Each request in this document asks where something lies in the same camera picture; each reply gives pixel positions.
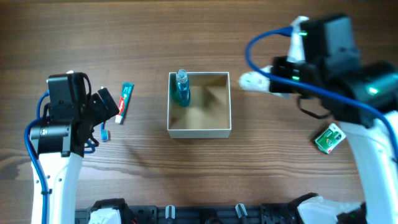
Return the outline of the white lotion tube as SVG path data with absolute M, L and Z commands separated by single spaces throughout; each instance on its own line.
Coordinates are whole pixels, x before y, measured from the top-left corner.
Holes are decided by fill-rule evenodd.
M 239 78 L 239 86 L 245 91 L 258 91 L 272 94 L 281 98 L 290 98 L 289 93 L 272 93 L 270 91 L 271 81 L 266 76 L 256 71 L 250 71 L 242 74 Z

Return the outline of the green soap box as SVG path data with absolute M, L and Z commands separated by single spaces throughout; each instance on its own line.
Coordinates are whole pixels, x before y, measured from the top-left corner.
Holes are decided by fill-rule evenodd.
M 313 143 L 324 154 L 330 154 L 346 134 L 334 123 L 331 123 L 324 132 L 317 136 Z

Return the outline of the teal mouthwash bottle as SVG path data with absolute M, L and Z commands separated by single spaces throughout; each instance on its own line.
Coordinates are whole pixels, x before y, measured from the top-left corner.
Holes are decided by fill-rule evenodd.
M 188 73 L 184 69 L 180 69 L 175 76 L 175 93 L 174 100 L 182 107 L 190 105 L 190 81 Z

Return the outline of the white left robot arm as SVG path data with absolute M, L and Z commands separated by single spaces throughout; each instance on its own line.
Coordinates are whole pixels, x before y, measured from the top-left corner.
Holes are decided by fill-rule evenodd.
M 92 92 L 85 73 L 51 75 L 47 85 L 50 101 L 24 132 L 34 175 L 31 222 L 74 223 L 83 158 L 99 144 L 94 128 L 119 111 L 107 89 Z

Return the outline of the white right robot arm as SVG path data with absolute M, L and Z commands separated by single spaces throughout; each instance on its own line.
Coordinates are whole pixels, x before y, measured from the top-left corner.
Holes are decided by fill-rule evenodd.
M 334 14 L 300 16 L 279 34 L 290 37 L 289 53 L 271 68 L 273 92 L 316 97 L 338 129 L 317 140 L 321 149 L 346 139 L 361 180 L 363 202 L 312 196 L 297 212 L 304 223 L 397 222 L 397 69 L 389 62 L 361 63 L 351 19 Z

